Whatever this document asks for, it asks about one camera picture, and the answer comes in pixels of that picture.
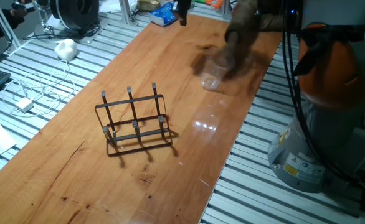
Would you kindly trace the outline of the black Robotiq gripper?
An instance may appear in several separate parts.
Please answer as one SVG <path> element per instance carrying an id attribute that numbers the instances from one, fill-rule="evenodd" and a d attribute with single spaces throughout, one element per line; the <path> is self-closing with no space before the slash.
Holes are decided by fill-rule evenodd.
<path id="1" fill-rule="evenodd" d="M 174 0 L 171 11 L 179 15 L 181 26 L 187 25 L 187 12 L 191 8 L 191 0 Z"/>

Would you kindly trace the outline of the person right hand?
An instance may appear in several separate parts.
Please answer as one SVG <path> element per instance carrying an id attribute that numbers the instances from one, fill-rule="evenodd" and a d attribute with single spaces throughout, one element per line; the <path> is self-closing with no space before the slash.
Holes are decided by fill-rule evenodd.
<path id="1" fill-rule="evenodd" d="M 226 41 L 216 55 L 218 61 L 227 69 L 227 76 L 236 76 L 245 63 L 245 58 L 250 51 L 252 38 L 248 32 L 243 34 L 237 31 L 229 32 Z"/>

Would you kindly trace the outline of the hand of black sleeved person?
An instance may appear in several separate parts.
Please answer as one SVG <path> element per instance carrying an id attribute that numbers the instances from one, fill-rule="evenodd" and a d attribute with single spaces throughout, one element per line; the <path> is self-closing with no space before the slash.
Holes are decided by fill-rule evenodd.
<path id="1" fill-rule="evenodd" d="M 10 9 L 10 13 L 13 17 L 15 18 L 23 18 L 25 17 L 28 12 L 26 11 L 25 8 L 19 7 L 19 8 L 11 8 Z"/>

